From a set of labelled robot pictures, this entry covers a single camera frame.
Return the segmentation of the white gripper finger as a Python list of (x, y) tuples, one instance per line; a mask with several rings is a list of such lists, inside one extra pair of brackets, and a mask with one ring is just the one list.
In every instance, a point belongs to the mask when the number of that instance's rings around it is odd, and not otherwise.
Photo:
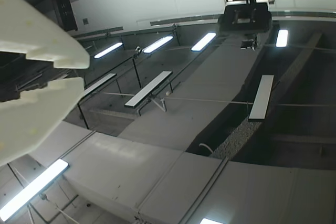
[(59, 125), (84, 93), (83, 78), (48, 82), (1, 103), (1, 165), (35, 150)]
[(90, 66), (82, 45), (24, 0), (1, 0), (1, 51), (49, 61), (54, 68)]

